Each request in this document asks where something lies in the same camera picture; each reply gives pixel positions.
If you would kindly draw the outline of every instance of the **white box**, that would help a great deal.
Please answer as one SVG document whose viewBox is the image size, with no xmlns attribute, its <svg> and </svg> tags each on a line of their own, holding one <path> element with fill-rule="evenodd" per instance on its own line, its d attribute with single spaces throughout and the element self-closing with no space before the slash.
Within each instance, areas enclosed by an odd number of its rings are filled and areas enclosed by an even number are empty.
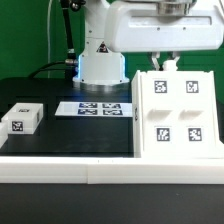
<svg viewBox="0 0 224 224">
<path fill-rule="evenodd" d="M 219 143 L 213 72 L 140 72 L 132 82 L 134 153 L 210 158 Z"/>
<path fill-rule="evenodd" d="M 0 123 L 0 148 L 4 145 L 7 139 L 8 139 L 7 125 L 4 123 Z"/>
<path fill-rule="evenodd" d="M 43 104 L 17 103 L 2 118 L 9 134 L 33 134 L 43 118 Z"/>
</svg>

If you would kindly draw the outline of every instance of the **white cube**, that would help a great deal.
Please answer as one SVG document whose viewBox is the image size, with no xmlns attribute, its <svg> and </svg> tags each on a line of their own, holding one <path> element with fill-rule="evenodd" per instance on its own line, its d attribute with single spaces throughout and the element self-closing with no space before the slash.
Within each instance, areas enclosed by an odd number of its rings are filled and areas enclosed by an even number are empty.
<svg viewBox="0 0 224 224">
<path fill-rule="evenodd" d="M 17 103 L 2 118 L 9 134 L 33 134 L 43 118 L 43 104 Z"/>
<path fill-rule="evenodd" d="M 7 125 L 5 123 L 0 123 L 0 148 L 8 139 Z"/>
</svg>

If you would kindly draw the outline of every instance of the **green background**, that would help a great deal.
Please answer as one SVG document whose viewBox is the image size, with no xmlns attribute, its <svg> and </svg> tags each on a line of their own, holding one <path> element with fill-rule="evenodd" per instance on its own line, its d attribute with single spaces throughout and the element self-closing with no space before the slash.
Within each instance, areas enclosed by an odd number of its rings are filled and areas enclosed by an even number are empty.
<svg viewBox="0 0 224 224">
<path fill-rule="evenodd" d="M 0 1 L 0 79 L 26 77 L 47 63 L 48 4 L 48 0 Z M 70 15 L 74 45 L 79 54 L 84 48 L 84 13 L 83 10 L 78 13 L 70 11 Z M 66 58 L 65 30 L 58 0 L 54 0 L 52 5 L 51 46 L 51 61 Z M 125 54 L 125 57 L 129 78 L 136 70 L 151 69 L 146 54 Z M 223 57 L 224 46 L 216 51 L 185 52 L 178 67 L 184 71 L 215 71 L 217 98 L 224 102 Z"/>
</svg>

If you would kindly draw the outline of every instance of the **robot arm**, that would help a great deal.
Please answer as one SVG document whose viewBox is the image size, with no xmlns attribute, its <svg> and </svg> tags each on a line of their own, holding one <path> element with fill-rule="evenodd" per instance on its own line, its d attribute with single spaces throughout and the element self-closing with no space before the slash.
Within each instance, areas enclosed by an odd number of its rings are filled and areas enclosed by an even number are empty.
<svg viewBox="0 0 224 224">
<path fill-rule="evenodd" d="M 180 15 L 182 5 L 192 6 L 189 13 Z M 219 0 L 117 1 L 106 24 L 105 43 L 115 52 L 217 49 L 223 42 Z"/>
</svg>

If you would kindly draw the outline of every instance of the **white stand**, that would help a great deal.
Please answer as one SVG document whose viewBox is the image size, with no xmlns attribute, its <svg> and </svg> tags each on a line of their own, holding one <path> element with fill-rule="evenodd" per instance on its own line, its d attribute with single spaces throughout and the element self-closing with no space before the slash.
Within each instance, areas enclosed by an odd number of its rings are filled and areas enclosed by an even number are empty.
<svg viewBox="0 0 224 224">
<path fill-rule="evenodd" d="M 137 71 L 132 94 L 135 157 L 195 159 L 222 153 L 213 72 Z"/>
</svg>

